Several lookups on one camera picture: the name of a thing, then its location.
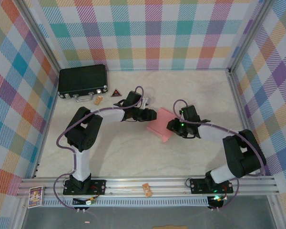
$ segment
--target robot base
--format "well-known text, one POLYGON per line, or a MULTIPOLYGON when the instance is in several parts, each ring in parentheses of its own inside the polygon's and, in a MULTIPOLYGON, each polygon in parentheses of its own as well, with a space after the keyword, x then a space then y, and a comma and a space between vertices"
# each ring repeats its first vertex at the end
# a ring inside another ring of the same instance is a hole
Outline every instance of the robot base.
POLYGON ((190 187, 192 194, 225 194, 233 193, 232 184, 227 180, 212 188, 209 188, 205 179, 190 179, 190 187))
POLYGON ((64 183, 62 194, 66 196, 73 195, 89 195, 98 196, 105 195, 106 180, 91 180, 91 175, 83 182, 78 181, 70 175, 70 180, 64 183))

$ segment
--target small wooden block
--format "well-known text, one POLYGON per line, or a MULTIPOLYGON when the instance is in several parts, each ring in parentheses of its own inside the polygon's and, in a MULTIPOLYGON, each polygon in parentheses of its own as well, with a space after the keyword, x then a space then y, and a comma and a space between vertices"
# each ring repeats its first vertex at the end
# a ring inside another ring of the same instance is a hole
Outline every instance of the small wooden block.
POLYGON ((94 101, 94 104, 95 104, 95 105, 99 105, 102 100, 103 100, 103 97, 99 95, 99 96, 96 98, 96 100, 94 101))
POLYGON ((142 187, 143 187, 143 191, 144 191, 144 194, 146 195, 146 197, 151 197, 153 195, 151 188, 149 187, 149 185, 147 183, 143 184, 142 187))

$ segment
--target pink object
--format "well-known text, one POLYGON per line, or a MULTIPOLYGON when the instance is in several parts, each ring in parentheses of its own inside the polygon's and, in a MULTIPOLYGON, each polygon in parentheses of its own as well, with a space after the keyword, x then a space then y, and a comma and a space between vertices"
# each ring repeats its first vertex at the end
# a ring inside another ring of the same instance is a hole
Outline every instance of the pink object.
POLYGON ((146 128, 160 137, 162 142, 166 142, 172 135, 172 131, 166 129, 166 127, 168 122, 174 118, 176 118, 176 116, 172 112, 161 107, 158 110, 157 119, 150 121, 146 128))

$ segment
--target warning triangle sign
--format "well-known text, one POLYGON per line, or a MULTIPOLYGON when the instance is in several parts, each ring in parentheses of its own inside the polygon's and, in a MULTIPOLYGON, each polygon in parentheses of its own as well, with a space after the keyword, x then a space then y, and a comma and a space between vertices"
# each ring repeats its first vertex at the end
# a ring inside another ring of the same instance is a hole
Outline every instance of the warning triangle sign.
POLYGON ((111 97, 118 97, 122 96, 122 94, 118 91, 118 89, 115 89, 111 97))

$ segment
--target plaid wallpaper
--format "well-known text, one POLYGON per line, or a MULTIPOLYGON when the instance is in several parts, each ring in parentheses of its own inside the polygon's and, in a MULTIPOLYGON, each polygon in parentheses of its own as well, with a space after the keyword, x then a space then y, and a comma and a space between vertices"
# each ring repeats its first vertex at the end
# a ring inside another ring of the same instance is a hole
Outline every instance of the plaid wallpaper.
POLYGON ((62 68, 102 63, 110 70, 226 68, 259 4, 38 0, 37 8, 26 2, 62 68))
POLYGON ((0 229, 32 171, 58 77, 12 0, 0 0, 0 229))
POLYGON ((286 0, 275 2, 236 74, 250 126, 286 208, 286 0))
POLYGON ((258 4, 256 5, 256 7, 255 7, 255 9, 254 9, 254 11, 253 11, 253 13, 251 15, 249 22, 246 25, 246 28, 244 29, 243 34, 242 34, 241 38, 239 39, 236 48, 234 49, 234 52, 232 54, 232 58, 230 59, 230 62, 228 64, 227 68, 230 68, 232 66, 233 61, 235 60, 235 57, 238 55, 239 49, 242 47, 242 45, 243 45, 243 43, 245 41, 245 38, 246 38, 248 32, 250 31, 251 26, 253 25, 253 22, 254 22, 255 18, 257 17, 259 11, 261 10, 263 2, 264 2, 264 0, 259 0, 258 1, 258 4))

